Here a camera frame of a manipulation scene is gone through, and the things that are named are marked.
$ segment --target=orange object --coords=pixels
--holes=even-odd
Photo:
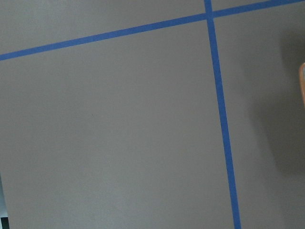
[[[301,92],[302,92],[302,98],[303,98],[303,103],[305,105],[305,63],[303,63],[300,66],[299,69],[299,74],[300,74],[300,86],[301,86]]]

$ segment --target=blue tape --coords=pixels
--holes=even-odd
[[[12,58],[16,58],[16,57],[21,57],[21,56],[26,56],[26,55],[31,55],[31,54],[35,54],[35,53],[39,53],[39,52],[46,52],[46,51],[71,47],[71,46],[75,46],[75,45],[90,43],[90,42],[102,41],[102,40],[111,39],[111,38],[115,38],[115,37],[127,36],[127,35],[140,33],[140,32],[152,31],[152,30],[187,24],[187,23],[196,22],[196,21],[203,21],[205,19],[206,19],[205,13],[201,13],[201,14],[196,14],[196,15],[192,15],[192,16],[188,16],[188,17],[161,21],[161,22],[141,25],[141,26],[132,27],[132,28],[123,29],[123,30],[106,32],[106,33],[102,33],[102,34],[73,39],[73,40],[69,40],[69,41],[47,44],[47,45],[43,45],[43,46],[39,46],[39,47],[34,47],[34,48],[30,48],[30,49],[24,49],[24,50],[20,50],[20,51],[16,51],[16,52],[2,54],[2,55],[0,55],[0,61],[12,59]]]
[[[224,9],[224,10],[217,10],[217,11],[213,12],[213,16],[214,16],[214,18],[218,18],[218,17],[228,16],[228,15],[232,15],[232,14],[244,13],[244,12],[249,12],[249,11],[254,11],[254,10],[262,10],[262,9],[266,9],[266,8],[270,8],[270,7],[282,6],[282,5],[287,5],[287,4],[302,2],[302,1],[305,1],[305,0],[263,1],[263,2],[259,2],[259,3],[238,6],[238,7],[228,8],[228,9]]]
[[[211,46],[211,55],[212,55],[212,63],[213,63],[213,70],[214,70],[214,77],[215,77],[215,86],[216,86],[218,110],[219,110],[219,116],[220,116],[220,125],[221,125],[222,134],[223,134],[224,156],[225,156],[225,163],[226,163],[226,168],[227,168],[227,176],[228,176],[229,189],[230,189],[233,222],[234,222],[235,229],[241,229],[236,184],[235,184],[235,176],[234,176],[233,159],[232,159],[230,136],[229,136],[229,128],[228,128],[227,114],[226,114],[225,103],[224,103],[224,89],[223,89],[223,83],[222,83],[222,78],[221,78],[220,62],[219,62],[219,56],[218,56],[218,48],[217,48],[217,40],[216,40],[216,32],[215,32],[211,0],[204,0],[204,5],[205,5],[205,11],[206,11],[206,15],[207,15],[207,26],[208,26],[210,46]]]

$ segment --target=black object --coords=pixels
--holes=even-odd
[[[9,218],[3,217],[1,218],[2,229],[10,229],[9,226]]]

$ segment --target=orange edge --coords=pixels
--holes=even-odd
[[[305,106],[305,80],[303,76],[303,69],[305,68],[305,63],[303,63],[300,68],[299,68],[299,75],[300,75],[300,86],[301,86],[301,92],[302,92],[302,98],[303,98],[303,103]]]

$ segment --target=blue stripe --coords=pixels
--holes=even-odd
[[[249,11],[254,11],[254,10],[261,10],[261,9],[266,9],[266,8],[270,8],[270,7],[282,6],[282,5],[287,5],[287,4],[302,2],[302,1],[305,1],[305,0],[263,1],[263,2],[259,2],[259,3],[238,6],[238,7],[228,8],[228,9],[224,9],[224,10],[217,10],[217,11],[213,12],[213,16],[214,16],[214,18],[218,18],[218,17],[228,16],[228,15],[232,15],[232,14],[244,13],[244,12],[249,12]]]
[[[73,39],[73,40],[69,40],[69,41],[47,44],[47,45],[43,45],[43,46],[39,46],[39,47],[34,47],[34,48],[30,48],[30,49],[24,49],[24,50],[20,50],[20,51],[16,51],[16,52],[2,54],[2,55],[0,55],[0,61],[16,58],[16,57],[20,57],[20,56],[31,55],[31,54],[35,54],[35,53],[39,53],[39,52],[46,52],[46,51],[71,47],[71,46],[75,46],[75,45],[90,43],[90,42],[102,41],[102,40],[111,39],[111,38],[115,38],[115,37],[127,36],[127,35],[140,33],[140,32],[152,31],[152,30],[187,24],[187,23],[196,22],[196,21],[203,21],[205,19],[206,19],[205,13],[201,13],[201,14],[196,14],[196,15],[192,15],[192,16],[188,16],[188,17],[161,21],[161,22],[147,24],[147,25],[141,25],[141,26],[137,26],[137,27],[124,29],[124,30],[117,30],[117,31],[106,32],[106,33],[97,34],[97,35],[93,35],[93,36]]]
[[[220,116],[220,125],[221,125],[222,134],[223,134],[224,156],[225,156],[225,163],[226,163],[227,175],[228,175],[228,181],[229,181],[233,222],[234,222],[235,229],[241,229],[236,184],[235,184],[235,177],[234,177],[233,159],[232,159],[231,144],[230,144],[230,137],[229,137],[229,128],[228,128],[227,114],[225,111],[225,103],[224,103],[224,89],[223,89],[223,83],[222,83],[222,78],[221,78],[220,63],[219,63],[216,32],[215,32],[211,0],[204,0],[204,5],[205,5],[205,11],[206,11],[206,15],[207,15],[207,25],[208,25],[208,32],[209,32],[209,39],[210,39],[210,46],[211,46],[218,110],[219,110],[219,116]]]

